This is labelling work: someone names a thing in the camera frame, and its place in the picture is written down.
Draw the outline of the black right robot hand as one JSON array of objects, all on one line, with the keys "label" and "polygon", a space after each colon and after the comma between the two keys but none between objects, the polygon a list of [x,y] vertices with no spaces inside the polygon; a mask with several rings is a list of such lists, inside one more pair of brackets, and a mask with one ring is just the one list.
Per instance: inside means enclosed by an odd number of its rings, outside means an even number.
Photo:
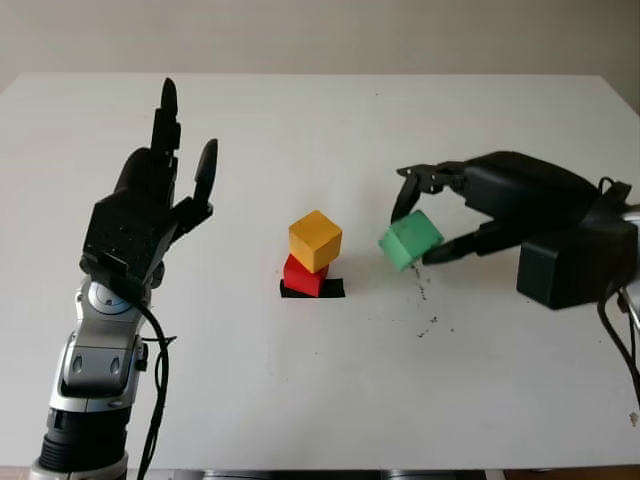
[{"label": "black right robot hand", "polygon": [[514,151],[497,151],[466,161],[413,165],[396,173],[405,178],[391,214],[407,216],[423,193],[446,187],[465,206],[491,218],[478,230],[426,252],[422,263],[433,265],[475,253],[489,255],[537,234],[578,224],[599,196],[596,186],[557,165]]}]

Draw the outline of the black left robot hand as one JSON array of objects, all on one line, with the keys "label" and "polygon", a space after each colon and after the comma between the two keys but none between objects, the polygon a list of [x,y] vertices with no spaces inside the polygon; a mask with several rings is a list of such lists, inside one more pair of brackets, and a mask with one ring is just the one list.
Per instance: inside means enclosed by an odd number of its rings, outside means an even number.
[{"label": "black left robot hand", "polygon": [[213,215],[210,196],[213,190],[218,157],[218,141],[209,140],[201,153],[195,174],[192,196],[174,204],[181,124],[177,119],[178,99],[174,81],[167,77],[161,92],[160,106],[155,110],[151,142],[134,151],[121,171],[116,189],[127,188],[177,215],[179,238]]}]

